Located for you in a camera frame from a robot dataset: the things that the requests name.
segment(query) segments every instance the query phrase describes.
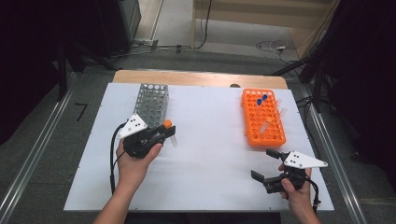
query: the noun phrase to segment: gray carpet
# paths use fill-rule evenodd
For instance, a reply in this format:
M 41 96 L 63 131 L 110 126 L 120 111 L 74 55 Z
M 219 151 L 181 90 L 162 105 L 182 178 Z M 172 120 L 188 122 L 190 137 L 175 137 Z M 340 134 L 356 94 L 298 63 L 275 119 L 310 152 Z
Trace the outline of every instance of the gray carpet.
M 174 51 L 161 51 L 125 56 L 114 64 L 124 69 L 205 71 L 249 75 L 270 74 L 284 66 L 283 62 L 275 59 L 196 51 L 182 51 L 180 54 Z M 114 73 L 101 65 L 92 64 L 87 67 L 84 74 L 80 75 L 75 91 L 8 223 L 90 223 L 96 217 L 97 213 L 64 212 L 63 208 L 106 84 L 112 81 Z M 295 82 L 295 77 L 290 75 L 285 75 L 285 77 L 290 80 L 288 86 L 295 99 L 303 98 L 301 85 Z M 44 127 L 56 98 L 57 87 L 26 118 L 14 136 L 0 146 L 0 193 L 2 196 Z M 75 103 L 88 104 L 79 121 L 77 119 L 82 108 Z M 334 136 L 332 140 L 358 198 L 394 198 L 395 193 L 382 171 L 373 165 L 355 162 L 349 158 L 354 149 L 349 143 L 342 121 L 331 115 L 326 105 L 322 107 L 326 125 L 331 135 Z M 315 143 L 318 145 L 319 154 L 326 161 L 326 154 L 322 149 L 318 133 L 309 117 L 307 122 L 309 130 L 314 135 Z M 330 183 L 328 189 L 335 211 L 319 213 L 320 219 L 323 223 L 351 223 L 344 199 L 332 174 L 332 168 L 324 168 L 322 173 Z M 394 204 L 367 203 L 362 207 L 370 223 L 393 223 Z M 281 215 L 282 223 L 295 223 L 289 213 L 285 212 Z

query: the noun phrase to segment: forearm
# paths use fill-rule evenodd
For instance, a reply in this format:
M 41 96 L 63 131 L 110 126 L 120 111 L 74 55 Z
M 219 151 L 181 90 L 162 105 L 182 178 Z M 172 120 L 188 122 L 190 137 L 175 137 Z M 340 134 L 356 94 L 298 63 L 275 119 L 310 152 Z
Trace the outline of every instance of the forearm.
M 295 214 L 299 224 L 320 224 L 317 215 L 314 213 L 312 207 L 303 210 L 300 214 Z
M 135 188 L 128 188 L 128 186 L 118 185 L 114 194 L 93 223 L 124 223 L 129 204 L 136 190 Z

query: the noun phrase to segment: orange test tube rack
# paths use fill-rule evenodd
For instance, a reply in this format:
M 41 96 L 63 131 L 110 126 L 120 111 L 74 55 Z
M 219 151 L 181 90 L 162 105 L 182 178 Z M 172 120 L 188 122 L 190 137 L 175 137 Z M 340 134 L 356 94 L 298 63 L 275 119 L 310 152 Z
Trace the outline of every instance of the orange test tube rack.
M 257 100 L 266 94 L 267 99 L 261 105 Z M 286 143 L 286 136 L 276 105 L 274 92 L 271 90 L 244 89 L 242 103 L 244 111 L 247 142 L 252 147 L 280 147 Z M 267 118 L 272 121 L 260 132 L 260 128 Z

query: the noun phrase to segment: wrist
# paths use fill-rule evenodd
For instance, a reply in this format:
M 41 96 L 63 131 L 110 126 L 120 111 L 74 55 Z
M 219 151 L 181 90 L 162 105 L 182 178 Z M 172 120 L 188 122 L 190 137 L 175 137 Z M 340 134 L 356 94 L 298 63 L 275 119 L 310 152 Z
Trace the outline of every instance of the wrist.
M 125 199 L 129 199 L 129 201 L 131 201 L 136 191 L 137 188 L 134 188 L 127 184 L 123 184 L 123 182 L 119 182 L 119 184 L 116 187 L 116 190 L 114 191 L 114 195 L 120 196 Z

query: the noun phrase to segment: black cable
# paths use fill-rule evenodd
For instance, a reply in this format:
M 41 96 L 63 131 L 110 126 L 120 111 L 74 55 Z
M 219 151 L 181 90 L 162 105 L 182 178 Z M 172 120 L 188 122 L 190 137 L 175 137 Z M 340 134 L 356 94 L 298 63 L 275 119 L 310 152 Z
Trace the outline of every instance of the black cable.
M 296 104 L 299 104 L 299 103 L 302 102 L 302 101 L 307 101 L 307 100 L 310 100 L 310 99 L 312 99 L 312 96 L 307 96 L 307 97 L 305 97 L 305 98 L 303 98 L 303 99 L 297 100 L 297 101 L 296 101 Z
M 316 213 L 318 210 L 318 206 L 321 203 L 321 201 L 319 200 L 319 187 L 309 176 L 305 177 L 305 181 L 308 181 L 315 190 L 315 198 L 314 198 L 314 202 L 312 204 L 312 208 L 314 209 L 314 212 Z
M 302 175 L 297 175 L 297 174 L 293 174 L 293 173 L 288 173 L 288 175 L 308 181 L 312 185 L 312 188 L 315 190 L 315 198 L 314 198 L 314 202 L 312 204 L 312 209 L 314 209 L 314 213 L 316 213 L 318 210 L 318 206 L 321 203 L 321 201 L 319 200 L 318 185 L 307 174 L 305 174 L 305 176 L 302 176 Z
M 111 138 L 111 145 L 110 145 L 110 186 L 111 186 L 111 194 L 114 193 L 114 190 L 116 189 L 116 182 L 114 180 L 114 166 L 115 166 L 115 162 L 113 164 L 113 155 L 114 155 L 114 142 L 116 141 L 116 136 L 117 133 L 119 132 L 119 130 L 121 128 L 123 128 L 125 126 L 125 123 L 122 123 L 117 129 L 116 131 L 113 133 L 113 137 Z
M 126 152 L 126 151 L 124 150 L 124 151 L 117 157 L 117 159 L 114 161 L 114 163 L 113 163 L 113 170 L 114 170 L 114 167 L 116 167 L 117 161 L 119 161 L 119 159 L 121 158 L 121 156 L 122 156 L 125 152 Z
M 204 44 L 205 44 L 205 42 L 207 40 L 207 25 L 209 24 L 209 15 L 210 15 L 210 10 L 212 8 L 212 1 L 213 0 L 210 0 L 209 8 L 207 9 L 206 20 L 205 20 L 205 37 L 204 37 L 204 41 L 201 43 L 201 45 L 198 48 L 193 48 L 192 46 L 185 46 L 185 45 L 175 45 L 175 46 L 173 46 L 173 45 L 159 45 L 159 46 L 156 46 L 156 47 L 157 48 L 167 48 L 167 49 L 194 49 L 194 50 L 201 49 L 204 46 Z
M 292 69 L 292 70 L 294 71 L 294 73 L 295 73 L 296 75 L 292 75 L 292 74 L 290 73 L 291 71 L 289 71 L 289 72 L 287 72 L 289 76 L 291 76 L 291 77 L 296 77 L 296 76 L 299 76 L 299 75 L 300 75 L 300 73 L 298 73 L 298 72 L 296 71 L 296 68 L 294 68 L 294 69 Z

